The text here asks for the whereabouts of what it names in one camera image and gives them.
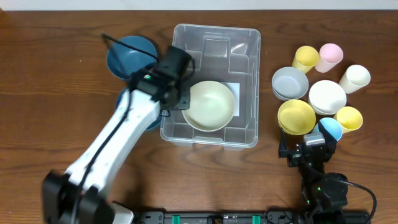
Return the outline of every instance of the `plastic bin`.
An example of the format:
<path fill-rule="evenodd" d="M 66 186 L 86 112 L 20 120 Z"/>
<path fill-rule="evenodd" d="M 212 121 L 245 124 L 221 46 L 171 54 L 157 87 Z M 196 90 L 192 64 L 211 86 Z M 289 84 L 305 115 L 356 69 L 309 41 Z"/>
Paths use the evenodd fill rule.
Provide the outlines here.
<path fill-rule="evenodd" d="M 174 29 L 173 46 L 184 49 L 196 61 L 194 85 L 213 80 L 235 87 L 239 106 L 223 129 L 203 132 L 191 127 L 181 111 L 162 118 L 160 135 L 179 146 L 193 143 L 242 150 L 258 142 L 259 66 L 261 35 L 256 29 L 179 24 Z"/>

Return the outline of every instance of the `table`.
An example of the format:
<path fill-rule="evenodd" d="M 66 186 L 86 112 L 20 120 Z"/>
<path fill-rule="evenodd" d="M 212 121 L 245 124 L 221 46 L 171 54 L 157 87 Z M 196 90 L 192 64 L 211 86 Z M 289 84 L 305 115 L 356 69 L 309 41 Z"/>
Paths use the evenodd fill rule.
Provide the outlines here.
<path fill-rule="evenodd" d="M 162 54 L 179 23 L 259 30 L 259 142 L 243 151 L 191 149 L 163 141 L 159 131 L 144 133 L 110 200 L 168 211 L 305 206 L 297 168 L 278 159 L 276 112 L 282 102 L 272 93 L 271 77 L 291 65 L 298 47 L 334 42 L 344 50 L 343 61 L 328 73 L 309 71 L 310 84 L 337 82 L 356 63 L 369 69 L 372 80 L 348 95 L 364 125 L 343 136 L 325 169 L 374 191 L 373 223 L 398 222 L 396 11 L 80 11 L 1 12 L 0 223 L 42 223 L 44 177 L 50 169 L 64 171 L 111 117 L 124 83 L 106 66 L 100 32 L 147 37 Z M 366 192 L 350 187 L 348 201 L 347 208 L 370 212 Z"/>

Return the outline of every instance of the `clear plastic container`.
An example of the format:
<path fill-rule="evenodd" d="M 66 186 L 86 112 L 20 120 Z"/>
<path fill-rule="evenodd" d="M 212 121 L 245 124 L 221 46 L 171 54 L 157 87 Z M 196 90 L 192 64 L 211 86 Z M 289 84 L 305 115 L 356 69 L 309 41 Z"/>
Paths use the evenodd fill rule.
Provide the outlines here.
<path fill-rule="evenodd" d="M 259 67 L 261 35 L 256 29 L 179 24 L 173 46 L 195 59 L 195 75 L 187 85 L 212 80 L 232 84 L 239 90 L 239 110 L 229 124 L 214 132 L 191 127 L 181 111 L 162 118 L 160 135 L 179 146 L 193 143 L 242 150 L 258 142 Z"/>

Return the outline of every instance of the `yellow bowl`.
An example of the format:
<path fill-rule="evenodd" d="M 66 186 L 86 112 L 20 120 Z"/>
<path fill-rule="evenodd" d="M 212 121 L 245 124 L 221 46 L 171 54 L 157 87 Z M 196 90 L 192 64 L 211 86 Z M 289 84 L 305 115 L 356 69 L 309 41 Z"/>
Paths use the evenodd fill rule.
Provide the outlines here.
<path fill-rule="evenodd" d="M 363 124 L 361 112 L 350 106 L 340 109 L 334 118 L 341 124 L 343 133 L 358 130 Z"/>
<path fill-rule="evenodd" d="M 316 120 L 312 107 L 302 100 L 286 101 L 278 111 L 278 122 L 287 134 L 307 134 Z"/>

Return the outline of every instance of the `brown wooden surface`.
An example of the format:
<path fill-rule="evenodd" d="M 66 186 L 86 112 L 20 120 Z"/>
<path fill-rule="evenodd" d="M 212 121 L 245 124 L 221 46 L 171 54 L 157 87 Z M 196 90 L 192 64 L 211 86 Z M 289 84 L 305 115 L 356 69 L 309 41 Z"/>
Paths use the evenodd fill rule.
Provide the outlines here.
<path fill-rule="evenodd" d="M 116 177 L 109 199 L 131 208 L 262 210 L 297 208 L 300 175 L 278 159 L 272 74 L 292 63 L 301 45 L 334 42 L 345 58 L 332 71 L 307 73 L 338 81 L 349 65 L 372 81 L 348 95 L 364 117 L 345 134 L 327 172 L 344 173 L 377 196 L 373 223 L 398 222 L 398 12 L 0 12 L 0 223 L 42 223 L 40 185 L 50 169 L 65 170 L 113 113 L 123 82 L 105 63 L 100 32 L 142 35 L 171 44 L 179 23 L 250 27 L 262 35 L 259 142 L 252 149 L 177 147 L 158 131 L 142 135 Z M 371 197 L 349 188 L 347 208 L 370 211 Z"/>

